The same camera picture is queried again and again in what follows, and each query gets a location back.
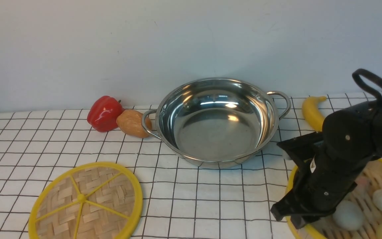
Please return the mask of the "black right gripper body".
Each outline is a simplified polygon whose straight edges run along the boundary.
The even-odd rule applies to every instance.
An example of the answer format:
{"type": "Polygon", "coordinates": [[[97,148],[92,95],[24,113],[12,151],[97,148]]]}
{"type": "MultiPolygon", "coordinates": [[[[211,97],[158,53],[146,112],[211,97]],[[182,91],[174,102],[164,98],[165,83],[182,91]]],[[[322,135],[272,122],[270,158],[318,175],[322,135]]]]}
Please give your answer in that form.
{"type": "Polygon", "coordinates": [[[310,164],[300,169],[291,191],[275,203],[270,211],[275,220],[291,215],[311,216],[311,223],[332,215],[338,204],[355,187],[371,156],[341,158],[329,151],[319,151],[310,164]]]}

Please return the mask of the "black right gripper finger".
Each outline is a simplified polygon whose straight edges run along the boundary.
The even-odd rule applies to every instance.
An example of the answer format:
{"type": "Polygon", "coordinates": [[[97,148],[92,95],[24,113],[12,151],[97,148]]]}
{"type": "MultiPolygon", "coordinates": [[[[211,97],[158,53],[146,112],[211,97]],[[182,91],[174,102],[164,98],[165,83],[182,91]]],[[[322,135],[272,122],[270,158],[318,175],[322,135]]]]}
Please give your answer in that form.
{"type": "Polygon", "coordinates": [[[294,228],[299,230],[311,223],[311,216],[291,215],[290,221],[294,228]]]}

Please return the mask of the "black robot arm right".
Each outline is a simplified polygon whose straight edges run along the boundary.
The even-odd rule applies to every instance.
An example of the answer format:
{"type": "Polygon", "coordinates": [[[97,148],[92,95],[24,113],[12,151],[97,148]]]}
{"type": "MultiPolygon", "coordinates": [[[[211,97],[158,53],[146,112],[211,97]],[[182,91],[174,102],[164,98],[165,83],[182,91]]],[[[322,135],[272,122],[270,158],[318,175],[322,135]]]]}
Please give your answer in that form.
{"type": "Polygon", "coordinates": [[[279,142],[297,165],[293,187],[273,204],[276,221],[296,229],[332,215],[370,161],[382,158],[382,103],[366,101],[328,115],[321,132],[279,142]]]}

